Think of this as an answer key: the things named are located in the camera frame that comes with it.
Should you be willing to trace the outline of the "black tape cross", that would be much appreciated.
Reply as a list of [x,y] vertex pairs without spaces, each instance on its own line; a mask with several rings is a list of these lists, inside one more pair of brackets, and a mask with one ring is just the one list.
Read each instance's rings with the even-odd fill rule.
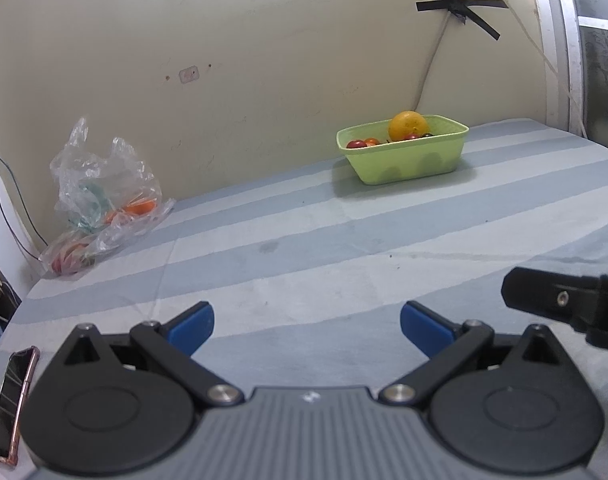
[[456,16],[462,24],[468,21],[472,22],[480,29],[484,30],[488,36],[494,40],[500,39],[500,33],[494,27],[487,23],[484,18],[474,12],[472,8],[479,6],[480,8],[493,8],[508,10],[509,6],[505,0],[426,0],[418,1],[416,9],[418,12],[441,11],[444,10],[453,16]]

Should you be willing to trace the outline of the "smartphone with pink case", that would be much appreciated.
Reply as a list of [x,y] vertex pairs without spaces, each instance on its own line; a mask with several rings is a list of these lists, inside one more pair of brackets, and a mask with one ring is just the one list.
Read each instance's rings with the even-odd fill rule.
[[19,422],[40,357],[37,347],[13,352],[0,387],[0,464],[15,467],[20,442]]

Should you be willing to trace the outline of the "red cherry tomato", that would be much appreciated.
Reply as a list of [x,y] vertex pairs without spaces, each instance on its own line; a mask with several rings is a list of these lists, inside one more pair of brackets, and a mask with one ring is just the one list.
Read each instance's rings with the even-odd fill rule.
[[363,140],[351,140],[346,144],[346,148],[368,148],[368,145]]

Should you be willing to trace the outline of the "wall sticker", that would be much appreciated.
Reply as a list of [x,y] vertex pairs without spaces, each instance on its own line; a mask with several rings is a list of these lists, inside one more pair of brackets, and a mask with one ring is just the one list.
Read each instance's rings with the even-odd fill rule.
[[184,68],[178,73],[178,78],[182,84],[189,84],[200,78],[199,69],[195,65]]

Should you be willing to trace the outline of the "light green plastic basket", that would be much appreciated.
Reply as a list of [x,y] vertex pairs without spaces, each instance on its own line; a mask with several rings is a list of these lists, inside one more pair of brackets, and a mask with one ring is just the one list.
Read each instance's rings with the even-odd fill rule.
[[[362,183],[380,185],[447,174],[454,171],[464,149],[469,128],[456,120],[424,116],[430,126],[429,136],[393,142],[389,138],[389,120],[368,122],[336,133],[336,145]],[[346,148],[351,140],[375,138],[380,144],[368,148]]]

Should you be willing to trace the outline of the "large yellow orange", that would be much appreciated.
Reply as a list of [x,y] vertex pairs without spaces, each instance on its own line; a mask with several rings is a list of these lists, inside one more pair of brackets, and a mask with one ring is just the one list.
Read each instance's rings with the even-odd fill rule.
[[414,110],[404,110],[395,115],[388,125],[389,138],[393,142],[404,141],[410,134],[427,134],[430,126],[421,114]]

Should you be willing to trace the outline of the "window frame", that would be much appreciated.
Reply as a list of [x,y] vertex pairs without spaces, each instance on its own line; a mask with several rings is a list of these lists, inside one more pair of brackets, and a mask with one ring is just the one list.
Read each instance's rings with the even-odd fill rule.
[[547,125],[608,148],[608,0],[535,0]]

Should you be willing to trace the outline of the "clear plastic bag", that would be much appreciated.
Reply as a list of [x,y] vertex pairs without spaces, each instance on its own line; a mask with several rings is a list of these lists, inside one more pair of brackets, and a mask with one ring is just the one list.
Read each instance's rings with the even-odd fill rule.
[[150,233],[173,210],[159,180],[135,149],[116,136],[106,156],[87,148],[84,118],[50,162],[58,186],[54,210],[66,229],[39,256],[48,278],[94,266]]

